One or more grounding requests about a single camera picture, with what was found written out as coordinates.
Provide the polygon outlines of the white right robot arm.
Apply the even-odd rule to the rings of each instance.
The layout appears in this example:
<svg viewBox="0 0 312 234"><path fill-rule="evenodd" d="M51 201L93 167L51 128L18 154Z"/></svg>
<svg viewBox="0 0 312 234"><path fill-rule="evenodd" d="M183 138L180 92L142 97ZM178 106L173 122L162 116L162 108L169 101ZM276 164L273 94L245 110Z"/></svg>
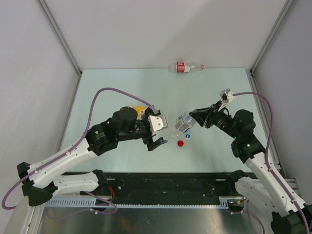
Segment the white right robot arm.
<svg viewBox="0 0 312 234"><path fill-rule="evenodd" d="M193 110L190 116L201 126L216 126L234 140L233 155L239 158L257 177L257 185L242 170L227 176L225 191L229 195L246 197L264 215L271 217L275 234L309 234L312 231L312 207L285 181L266 157L266 150L254 135L254 116L238 110L234 116L219 109L221 102L208 108Z"/></svg>

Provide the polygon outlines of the red bottle cap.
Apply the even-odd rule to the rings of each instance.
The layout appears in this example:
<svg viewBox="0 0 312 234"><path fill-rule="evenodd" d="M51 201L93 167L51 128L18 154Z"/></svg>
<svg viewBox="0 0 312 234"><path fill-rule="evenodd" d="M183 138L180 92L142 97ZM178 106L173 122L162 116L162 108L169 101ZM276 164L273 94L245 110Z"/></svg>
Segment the red bottle cap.
<svg viewBox="0 0 312 234"><path fill-rule="evenodd" d="M184 146L184 141L183 140L179 140L177 142L178 147L183 147Z"/></svg>

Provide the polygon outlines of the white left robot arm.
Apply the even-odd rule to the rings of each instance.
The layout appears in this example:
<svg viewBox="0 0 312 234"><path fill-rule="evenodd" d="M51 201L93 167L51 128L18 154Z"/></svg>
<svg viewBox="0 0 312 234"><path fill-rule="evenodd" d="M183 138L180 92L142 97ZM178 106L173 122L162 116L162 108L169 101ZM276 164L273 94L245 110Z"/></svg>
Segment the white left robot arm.
<svg viewBox="0 0 312 234"><path fill-rule="evenodd" d="M141 139L148 151L152 151L167 143L162 137L153 140L156 133L167 126L166 117L161 113L155 114L151 108L147 108L139 119L134 108L122 107L105 122L91 127L85 136L63 151L36 164L20 163L17 170L20 178L25 178L21 187L23 195L28 198L31 207L63 194L102 195L108 189L102 170L76 175L65 175L65 172L116 149L122 141Z"/></svg>

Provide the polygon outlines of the blue-label clear drink bottle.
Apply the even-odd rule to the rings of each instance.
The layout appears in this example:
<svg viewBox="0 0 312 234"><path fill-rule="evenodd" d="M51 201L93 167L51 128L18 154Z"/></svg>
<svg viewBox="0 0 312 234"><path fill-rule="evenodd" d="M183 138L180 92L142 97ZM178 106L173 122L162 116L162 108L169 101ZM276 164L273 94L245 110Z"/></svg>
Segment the blue-label clear drink bottle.
<svg viewBox="0 0 312 234"><path fill-rule="evenodd" d="M175 129L181 133L187 133L191 128L194 127L195 124L195 119L190 116L189 111L186 111L177 118Z"/></svg>

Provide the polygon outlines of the clear red-label water bottle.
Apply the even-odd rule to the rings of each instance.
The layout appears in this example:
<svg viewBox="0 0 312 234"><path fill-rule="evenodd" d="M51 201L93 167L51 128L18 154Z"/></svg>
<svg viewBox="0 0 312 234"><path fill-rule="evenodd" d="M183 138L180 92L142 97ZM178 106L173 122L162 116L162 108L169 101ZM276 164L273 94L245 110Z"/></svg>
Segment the clear red-label water bottle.
<svg viewBox="0 0 312 234"><path fill-rule="evenodd" d="M194 62L174 62L168 67L169 72L178 74L194 73L204 69L204 64Z"/></svg>

